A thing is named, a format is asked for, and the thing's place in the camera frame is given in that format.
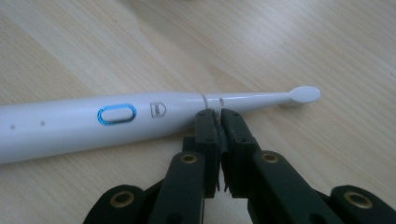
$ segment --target black clamp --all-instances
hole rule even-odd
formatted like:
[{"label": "black clamp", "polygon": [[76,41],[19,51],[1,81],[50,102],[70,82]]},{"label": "black clamp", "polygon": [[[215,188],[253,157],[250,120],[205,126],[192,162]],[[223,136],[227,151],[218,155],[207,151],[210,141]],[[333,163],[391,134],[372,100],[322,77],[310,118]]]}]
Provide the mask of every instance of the black clamp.
[{"label": "black clamp", "polygon": [[396,212],[357,187],[312,189],[281,155],[262,151],[240,114],[199,112],[164,180],[149,189],[121,185],[106,192],[84,224],[200,224],[205,198],[219,190],[219,167],[234,198],[247,198],[253,223],[396,223]]}]

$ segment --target power button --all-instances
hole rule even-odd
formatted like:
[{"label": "power button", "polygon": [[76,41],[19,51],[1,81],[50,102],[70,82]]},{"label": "power button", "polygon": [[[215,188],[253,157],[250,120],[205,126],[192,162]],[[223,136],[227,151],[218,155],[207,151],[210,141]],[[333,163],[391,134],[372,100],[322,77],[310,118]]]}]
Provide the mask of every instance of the power button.
[{"label": "power button", "polygon": [[98,120],[103,125],[132,121],[136,117],[133,105],[106,105],[98,112]]}]

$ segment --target wood grain surface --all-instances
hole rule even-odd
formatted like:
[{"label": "wood grain surface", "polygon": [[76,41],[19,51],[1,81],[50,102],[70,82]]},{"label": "wood grain surface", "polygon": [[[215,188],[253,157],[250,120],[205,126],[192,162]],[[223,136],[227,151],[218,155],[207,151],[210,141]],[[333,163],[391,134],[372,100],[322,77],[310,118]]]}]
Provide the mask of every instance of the wood grain surface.
[{"label": "wood grain surface", "polygon": [[[321,99],[244,115],[262,149],[395,208],[395,1],[0,1],[0,105],[300,85]],[[161,180],[192,134],[0,165],[0,223],[82,223],[108,189]],[[246,200],[219,192],[204,223],[251,223]]]}]

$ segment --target wooden table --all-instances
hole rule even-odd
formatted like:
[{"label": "wooden table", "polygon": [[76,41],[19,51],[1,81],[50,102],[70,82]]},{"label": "wooden table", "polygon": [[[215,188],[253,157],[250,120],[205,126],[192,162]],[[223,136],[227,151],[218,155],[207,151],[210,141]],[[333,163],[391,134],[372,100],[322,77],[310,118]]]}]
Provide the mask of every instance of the wooden table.
[{"label": "wooden table", "polygon": [[[393,208],[395,76],[391,0],[0,2],[1,105],[314,85],[316,103],[244,115],[260,146],[314,189],[355,185]],[[0,223],[81,223],[108,189],[162,179],[192,134],[1,165]],[[229,192],[205,201],[206,224],[250,222]]]}]

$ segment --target white electric toothbrush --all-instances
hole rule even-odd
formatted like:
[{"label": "white electric toothbrush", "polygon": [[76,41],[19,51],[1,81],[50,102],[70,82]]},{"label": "white electric toothbrush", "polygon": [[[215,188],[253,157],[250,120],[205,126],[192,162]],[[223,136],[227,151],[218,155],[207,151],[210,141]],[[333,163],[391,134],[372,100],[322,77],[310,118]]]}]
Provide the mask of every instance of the white electric toothbrush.
[{"label": "white electric toothbrush", "polygon": [[207,108],[245,112],[316,101],[320,91],[154,92],[0,105],[0,164],[155,138],[192,126]]}]

